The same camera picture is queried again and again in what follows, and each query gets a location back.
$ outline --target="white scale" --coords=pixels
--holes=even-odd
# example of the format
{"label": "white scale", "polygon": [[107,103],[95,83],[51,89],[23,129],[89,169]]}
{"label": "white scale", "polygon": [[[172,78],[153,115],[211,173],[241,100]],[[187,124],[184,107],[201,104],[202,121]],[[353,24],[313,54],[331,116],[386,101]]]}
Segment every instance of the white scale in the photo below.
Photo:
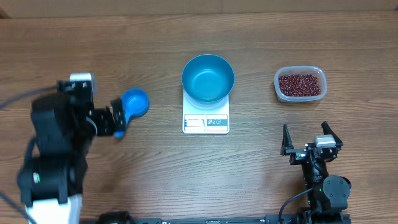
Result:
{"label": "white scale", "polygon": [[185,134],[228,134],[229,96],[212,105],[192,99],[184,90],[182,131]]}

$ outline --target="plastic container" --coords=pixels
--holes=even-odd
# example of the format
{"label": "plastic container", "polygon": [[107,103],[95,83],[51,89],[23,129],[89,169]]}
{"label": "plastic container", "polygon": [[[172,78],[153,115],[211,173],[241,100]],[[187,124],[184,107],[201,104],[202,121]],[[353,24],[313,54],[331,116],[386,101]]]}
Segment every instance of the plastic container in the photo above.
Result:
{"label": "plastic container", "polygon": [[[318,79],[319,89],[321,90],[321,94],[317,96],[286,96],[280,91],[279,88],[279,77],[285,75],[305,75],[311,74]],[[285,103],[300,103],[300,102],[309,102],[322,99],[326,92],[328,91],[328,84],[326,83],[326,76],[323,71],[315,66],[290,66],[283,67],[279,69],[279,71],[275,74],[274,79],[275,91],[278,97],[278,100]]]}

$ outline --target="wood grain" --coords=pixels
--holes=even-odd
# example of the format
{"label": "wood grain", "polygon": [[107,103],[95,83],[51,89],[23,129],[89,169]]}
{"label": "wood grain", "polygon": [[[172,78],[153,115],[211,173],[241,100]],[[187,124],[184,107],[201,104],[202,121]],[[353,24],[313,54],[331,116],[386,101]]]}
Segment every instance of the wood grain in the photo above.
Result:
{"label": "wood grain", "polygon": [[[217,54],[236,72],[231,132],[184,135],[183,66]],[[317,103],[284,104],[280,67],[323,69]],[[398,216],[398,13],[304,12],[206,16],[92,17],[0,21],[0,99],[94,72],[98,107],[143,88],[150,110],[119,142],[97,138],[87,160],[81,217],[129,210],[135,217],[261,217],[303,190],[301,168],[279,155],[282,125],[297,147],[329,121],[345,145],[328,164],[353,183],[355,223]],[[16,174],[34,135],[31,99],[0,111],[1,190],[19,200]],[[305,205],[293,203],[286,212]],[[0,202],[0,223],[24,223]]]}
{"label": "wood grain", "polygon": [[0,0],[11,18],[394,10],[398,0]]}

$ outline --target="black cable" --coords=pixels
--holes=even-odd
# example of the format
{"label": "black cable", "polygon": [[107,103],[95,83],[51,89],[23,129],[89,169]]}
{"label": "black cable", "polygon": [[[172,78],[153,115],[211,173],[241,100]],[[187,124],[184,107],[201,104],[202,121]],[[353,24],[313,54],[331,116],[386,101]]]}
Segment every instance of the black cable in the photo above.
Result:
{"label": "black cable", "polygon": [[319,168],[318,165],[316,165],[316,163],[313,161],[312,153],[309,152],[309,154],[310,154],[310,162],[311,162],[311,165],[312,165],[319,173],[321,173],[321,174],[323,175],[324,178],[326,178],[327,175],[326,175],[326,174],[321,170],[321,168]]}
{"label": "black cable", "polygon": [[280,210],[279,210],[279,217],[278,217],[278,220],[279,220],[279,223],[280,223],[280,224],[284,224],[283,221],[282,221],[282,212],[284,211],[284,208],[286,207],[286,205],[287,205],[288,203],[290,203],[291,201],[295,200],[296,198],[299,198],[299,197],[301,197],[301,196],[303,196],[303,195],[309,193],[310,191],[312,191],[312,188],[310,188],[310,189],[308,189],[308,190],[306,190],[306,191],[303,191],[303,192],[299,193],[298,195],[295,195],[295,196],[291,197],[289,200],[287,200],[287,201],[282,205],[282,207],[281,207]]}
{"label": "black cable", "polygon": [[11,103],[13,103],[15,101],[18,101],[18,100],[20,100],[22,98],[34,96],[34,95],[37,95],[37,94],[40,94],[40,93],[45,93],[47,91],[54,90],[56,88],[57,88],[56,86],[50,86],[50,87],[46,87],[46,88],[39,88],[39,89],[36,89],[36,90],[27,91],[26,93],[22,93],[20,95],[14,96],[14,97],[12,97],[12,98],[10,98],[8,100],[4,100],[3,102],[1,102],[0,103],[0,110],[3,110],[9,104],[11,104]]}
{"label": "black cable", "polygon": [[30,221],[31,224],[37,224],[37,222],[23,209],[20,208],[15,202],[9,199],[4,193],[0,192],[0,197],[7,202],[13,209],[17,210],[26,220]]}

